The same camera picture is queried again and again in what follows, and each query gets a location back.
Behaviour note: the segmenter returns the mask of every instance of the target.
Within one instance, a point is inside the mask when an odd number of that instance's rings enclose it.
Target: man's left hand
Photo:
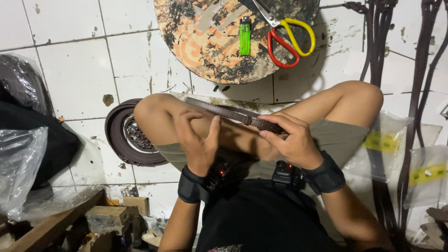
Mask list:
[[[187,156],[188,169],[199,177],[206,177],[215,161],[221,129],[221,117],[213,117],[208,136],[202,139],[191,127],[191,120],[203,117],[201,113],[188,110],[174,119],[179,144]]]

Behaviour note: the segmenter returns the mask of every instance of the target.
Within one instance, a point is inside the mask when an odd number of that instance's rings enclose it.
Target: dirty wooden board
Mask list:
[[[293,18],[312,25],[319,1],[266,0],[278,18]],[[174,55],[193,73],[216,83],[244,84],[262,79],[278,67],[267,53],[271,29],[252,0],[155,0],[160,33]],[[250,16],[250,55],[239,54],[239,19]],[[291,26],[304,52],[310,48],[307,32]],[[287,38],[285,29],[277,34]],[[287,63],[292,55],[274,42],[274,55]]]

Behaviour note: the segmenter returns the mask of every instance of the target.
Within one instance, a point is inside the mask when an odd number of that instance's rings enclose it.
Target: khaki shorts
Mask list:
[[[318,148],[325,150],[339,167],[342,167],[357,151],[369,129],[320,118],[310,125],[310,131]],[[185,153],[179,143],[155,145],[154,147],[179,171],[187,164]],[[282,155],[271,161],[259,161],[248,154],[226,149],[218,150],[218,156],[231,163],[241,179],[271,179],[276,162],[278,160],[286,161]]]

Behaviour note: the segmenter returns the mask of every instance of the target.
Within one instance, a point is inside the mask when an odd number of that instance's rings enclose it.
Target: lighter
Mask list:
[[[240,19],[240,55],[250,54],[250,18]]]

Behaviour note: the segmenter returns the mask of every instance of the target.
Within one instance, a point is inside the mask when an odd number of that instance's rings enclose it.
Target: paper tag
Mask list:
[[[371,130],[362,145],[367,149],[395,154],[400,146],[401,137],[395,138],[377,130]]]
[[[426,184],[435,180],[441,180],[446,177],[447,177],[446,164],[421,167],[410,171],[409,186]]]

